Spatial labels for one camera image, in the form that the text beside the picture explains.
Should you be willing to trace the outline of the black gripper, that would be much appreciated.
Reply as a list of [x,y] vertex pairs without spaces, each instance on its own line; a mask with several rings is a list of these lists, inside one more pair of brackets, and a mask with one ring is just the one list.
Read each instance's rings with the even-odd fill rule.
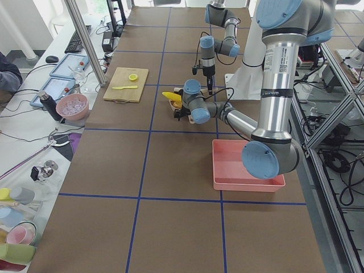
[[174,110],[173,117],[179,121],[182,117],[188,117],[190,114],[191,111],[183,106],[181,109]]
[[215,65],[206,67],[203,65],[194,65],[192,67],[192,74],[197,75],[198,70],[202,70],[203,75],[206,77],[208,94],[213,94],[213,76],[215,75]]

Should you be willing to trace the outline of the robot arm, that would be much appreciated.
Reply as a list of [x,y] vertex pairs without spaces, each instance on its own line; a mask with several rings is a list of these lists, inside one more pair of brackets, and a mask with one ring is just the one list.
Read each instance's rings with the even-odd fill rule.
[[205,22],[212,27],[224,30],[224,36],[215,37],[212,33],[202,32],[197,45],[192,74],[201,71],[206,78],[206,91],[213,94],[216,61],[220,55],[236,58],[240,51],[237,30],[241,20],[228,8],[224,1],[210,1],[205,8]]
[[230,80],[234,91],[260,89],[260,112],[253,120],[230,102],[212,102],[197,80],[185,82],[182,115],[196,124],[219,118],[246,135],[242,162],[248,173],[270,179],[293,171],[302,149],[287,130],[299,48],[328,41],[334,30],[335,1],[259,1],[243,63]]

